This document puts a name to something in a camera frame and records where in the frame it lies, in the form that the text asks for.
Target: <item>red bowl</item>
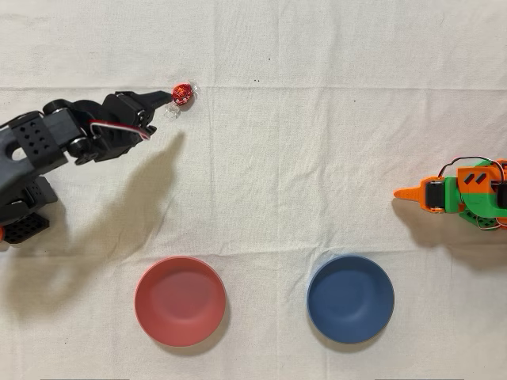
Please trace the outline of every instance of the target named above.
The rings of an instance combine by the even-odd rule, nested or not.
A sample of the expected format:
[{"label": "red bowl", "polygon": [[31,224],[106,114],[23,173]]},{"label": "red bowl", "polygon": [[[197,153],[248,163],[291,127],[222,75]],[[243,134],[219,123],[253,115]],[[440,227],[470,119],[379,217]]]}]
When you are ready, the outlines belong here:
[{"label": "red bowl", "polygon": [[183,347],[210,336],[222,321],[226,295],[219,275],[193,257],[160,260],[135,290],[135,315],[144,332],[169,346]]}]

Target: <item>black plastic part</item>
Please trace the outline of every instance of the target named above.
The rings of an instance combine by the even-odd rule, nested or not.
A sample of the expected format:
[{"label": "black plastic part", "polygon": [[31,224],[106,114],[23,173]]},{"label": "black plastic part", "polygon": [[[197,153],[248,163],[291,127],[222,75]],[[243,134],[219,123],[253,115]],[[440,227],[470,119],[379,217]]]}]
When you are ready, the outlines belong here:
[{"label": "black plastic part", "polygon": [[65,99],[57,99],[55,101],[50,101],[43,108],[42,112],[45,115],[51,115],[53,112],[59,111],[63,108],[69,108],[72,106],[72,103],[66,101]]},{"label": "black plastic part", "polygon": [[0,226],[16,222],[57,200],[49,182],[44,177],[38,177],[28,182],[6,205],[0,206]]},{"label": "black plastic part", "polygon": [[497,186],[497,204],[500,208],[507,208],[507,182]]},{"label": "black plastic part", "polygon": [[67,162],[38,112],[31,112],[12,122],[10,129],[39,174],[47,173]]},{"label": "black plastic part", "polygon": [[426,207],[445,208],[445,182],[432,180],[426,184]]},{"label": "black plastic part", "polygon": [[26,218],[5,226],[6,235],[3,240],[9,244],[19,244],[37,235],[49,227],[49,221],[42,216],[32,213]]}]

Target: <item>red foil-wrapped candy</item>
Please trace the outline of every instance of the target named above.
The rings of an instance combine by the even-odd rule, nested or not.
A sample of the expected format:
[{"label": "red foil-wrapped candy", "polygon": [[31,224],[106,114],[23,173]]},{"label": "red foil-wrapped candy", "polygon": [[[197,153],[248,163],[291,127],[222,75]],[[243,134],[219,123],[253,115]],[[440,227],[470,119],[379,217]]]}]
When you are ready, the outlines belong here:
[{"label": "red foil-wrapped candy", "polygon": [[181,83],[173,88],[173,101],[177,105],[186,104],[192,95],[193,89],[189,83]]}]

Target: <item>bowl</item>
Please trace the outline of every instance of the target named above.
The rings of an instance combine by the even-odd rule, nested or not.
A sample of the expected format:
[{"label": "bowl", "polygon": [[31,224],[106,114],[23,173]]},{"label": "bowl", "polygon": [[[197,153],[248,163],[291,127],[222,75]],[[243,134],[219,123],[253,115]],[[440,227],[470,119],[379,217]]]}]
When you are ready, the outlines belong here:
[{"label": "bowl", "polygon": [[135,315],[162,344],[184,347],[210,336],[222,321],[226,292],[212,267],[187,256],[152,265],[135,290]]},{"label": "bowl", "polygon": [[371,339],[389,322],[395,291],[386,272],[362,256],[338,256],[315,273],[307,310],[322,335],[339,343]]}]

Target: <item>white wire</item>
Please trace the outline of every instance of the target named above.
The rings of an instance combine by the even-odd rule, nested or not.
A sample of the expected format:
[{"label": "white wire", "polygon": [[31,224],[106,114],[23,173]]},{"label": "white wire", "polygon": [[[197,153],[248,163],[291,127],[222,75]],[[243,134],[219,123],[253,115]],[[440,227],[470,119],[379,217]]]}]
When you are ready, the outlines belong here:
[{"label": "white wire", "polygon": [[497,219],[497,223],[498,223],[498,224],[497,224],[496,226],[492,226],[492,227],[481,227],[481,225],[480,225],[480,224],[478,224],[478,217],[477,217],[477,218],[475,218],[475,221],[477,222],[477,227],[478,227],[481,231],[496,230],[496,229],[500,228],[500,226],[501,226],[501,223],[498,221],[498,219]]},{"label": "white wire", "polygon": [[129,132],[137,133],[139,136],[141,136],[141,139],[143,139],[143,140],[150,139],[150,135],[148,135],[144,131],[141,131],[140,129],[138,129],[136,127],[131,127],[128,125],[120,125],[120,124],[116,124],[116,123],[104,123],[104,122],[99,122],[99,121],[93,121],[90,123],[90,131],[92,132],[93,136],[97,136],[97,134],[93,130],[94,127],[103,127],[103,128],[110,128],[110,129],[118,129],[120,131],[129,131]]}]

